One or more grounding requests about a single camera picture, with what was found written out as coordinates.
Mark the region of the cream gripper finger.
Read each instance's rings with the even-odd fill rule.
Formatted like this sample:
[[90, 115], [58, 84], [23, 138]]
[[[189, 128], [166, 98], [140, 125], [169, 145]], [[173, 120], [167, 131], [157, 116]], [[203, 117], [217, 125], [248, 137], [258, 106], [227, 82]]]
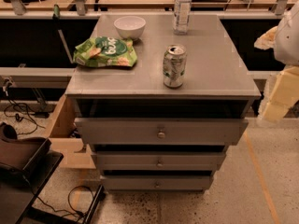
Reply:
[[269, 95], [265, 95], [262, 117], [278, 122], [299, 101], [299, 66], [287, 66], [276, 78], [268, 82]]

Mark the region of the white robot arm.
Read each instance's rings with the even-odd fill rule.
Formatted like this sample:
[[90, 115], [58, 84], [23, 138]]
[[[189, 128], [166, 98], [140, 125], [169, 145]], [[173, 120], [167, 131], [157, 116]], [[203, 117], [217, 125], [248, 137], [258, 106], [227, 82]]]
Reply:
[[270, 122], [283, 119], [299, 101], [299, 2], [279, 22], [275, 34], [274, 55], [285, 68], [268, 78], [260, 116]]

